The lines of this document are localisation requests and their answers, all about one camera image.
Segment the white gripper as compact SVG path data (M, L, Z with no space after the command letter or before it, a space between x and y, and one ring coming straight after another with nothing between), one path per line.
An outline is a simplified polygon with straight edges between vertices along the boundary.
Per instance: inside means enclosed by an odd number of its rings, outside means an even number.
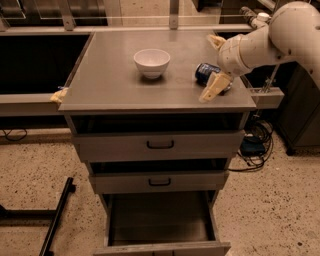
M239 34L228 40L210 34L207 40L218 51L217 64L223 72L212 73L206 87L202 91L199 101L209 102L226 89L233 81L232 77L240 77L250 73L253 68L244 61L245 48L248 46L249 37Z

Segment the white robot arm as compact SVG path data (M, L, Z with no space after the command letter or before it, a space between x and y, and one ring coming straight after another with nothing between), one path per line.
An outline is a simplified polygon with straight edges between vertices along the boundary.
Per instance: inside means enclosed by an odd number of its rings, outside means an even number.
M208 102L220 94L236 77L253 69L295 61L320 86L320 13L303 1L279 8L268 23L262 22L246 35L227 40L207 37L217 51L220 72L209 76L200 100Z

